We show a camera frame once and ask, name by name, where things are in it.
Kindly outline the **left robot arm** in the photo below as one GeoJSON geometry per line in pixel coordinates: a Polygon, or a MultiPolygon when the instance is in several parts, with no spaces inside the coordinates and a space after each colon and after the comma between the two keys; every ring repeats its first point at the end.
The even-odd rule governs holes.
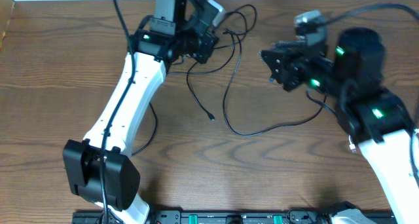
{"type": "Polygon", "coordinates": [[[105,109],[81,141],[69,140],[63,150],[71,192],[103,208],[98,223],[146,222],[150,207],[130,160],[138,128],[178,58],[207,62],[225,14],[214,0],[156,0],[154,14],[126,34],[124,67],[105,109]]]}

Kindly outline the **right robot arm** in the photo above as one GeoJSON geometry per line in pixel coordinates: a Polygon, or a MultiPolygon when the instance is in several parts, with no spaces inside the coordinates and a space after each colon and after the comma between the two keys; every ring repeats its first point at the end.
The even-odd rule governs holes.
{"type": "Polygon", "coordinates": [[[386,49],[379,34],[343,31],[334,60],[320,54],[324,45],[278,43],[261,57],[285,91],[306,84],[335,99],[338,124],[373,168],[397,222],[417,223],[418,138],[405,104],[382,86],[386,49]]]}

